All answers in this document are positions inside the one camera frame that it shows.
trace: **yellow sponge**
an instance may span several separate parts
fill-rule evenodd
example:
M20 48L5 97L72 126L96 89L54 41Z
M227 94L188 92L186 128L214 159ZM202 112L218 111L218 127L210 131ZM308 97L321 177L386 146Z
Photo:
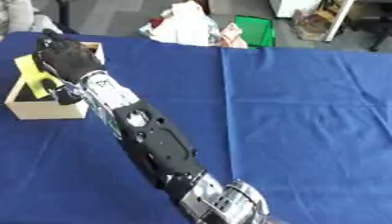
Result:
M22 78L24 79L25 83L29 86L31 91L34 93L37 99L49 95L49 93L42 86L41 83L42 80L50 79L54 81L57 87L61 87L63 85L63 83L59 79L52 76L51 74L47 72L41 73L37 69L37 66L35 65L35 62L32 59L31 54L19 57L14 60L15 63L17 64L17 68L19 68Z

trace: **white cabinet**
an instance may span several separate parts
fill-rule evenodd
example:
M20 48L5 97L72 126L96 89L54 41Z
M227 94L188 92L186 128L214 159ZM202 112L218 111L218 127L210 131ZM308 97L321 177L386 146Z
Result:
M278 18L291 18L294 10L310 11L320 0L269 0Z

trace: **green box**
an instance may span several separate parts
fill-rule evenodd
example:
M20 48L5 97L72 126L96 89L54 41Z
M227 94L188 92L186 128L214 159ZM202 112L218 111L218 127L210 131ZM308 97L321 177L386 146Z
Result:
M242 29L242 38L249 48L275 46L272 20L262 17L235 16L235 24Z

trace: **gray carpet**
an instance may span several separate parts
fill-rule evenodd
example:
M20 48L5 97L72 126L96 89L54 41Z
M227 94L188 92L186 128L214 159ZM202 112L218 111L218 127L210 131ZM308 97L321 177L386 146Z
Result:
M58 17L53 0L32 0L37 8L53 19ZM82 34L136 36L137 29L180 0L73 0L71 27ZM220 28L232 22L235 15L274 19L276 44L323 49L364 51L372 43L372 35L346 31L332 43L302 41L295 37L287 19L275 19L269 0L210 0L212 18ZM392 39L380 48L392 52Z

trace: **cardboard box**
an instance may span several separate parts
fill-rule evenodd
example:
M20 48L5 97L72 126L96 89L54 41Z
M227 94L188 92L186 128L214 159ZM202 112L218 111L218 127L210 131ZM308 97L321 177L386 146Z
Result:
M95 56L104 64L102 44L83 43L94 50ZM20 76L8 94L5 105L20 120L37 119L80 119L85 118L88 105L79 101L71 105L59 105L50 95L37 99L31 89L26 85L25 79Z

